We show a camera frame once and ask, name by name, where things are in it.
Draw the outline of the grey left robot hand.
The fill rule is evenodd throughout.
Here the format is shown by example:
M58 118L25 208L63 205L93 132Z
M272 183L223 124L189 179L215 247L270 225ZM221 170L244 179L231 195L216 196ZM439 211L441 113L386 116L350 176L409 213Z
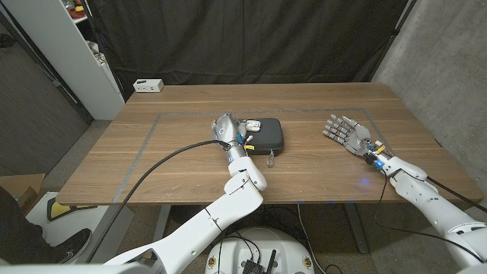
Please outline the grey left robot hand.
M247 135L245 122L234 118L229 113L225 113L213 120L212 130L215 139L228 144L228 146L223 147L228 156L240 158L247 155L243 146Z

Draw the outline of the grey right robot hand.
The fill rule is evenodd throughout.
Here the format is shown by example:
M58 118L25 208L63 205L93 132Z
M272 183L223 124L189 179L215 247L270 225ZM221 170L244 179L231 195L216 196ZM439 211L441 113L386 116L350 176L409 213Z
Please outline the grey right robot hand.
M331 115L327 120L323 134L343 145L349 152L357 156L363 156L370 143L370 131L363 125L347 116Z

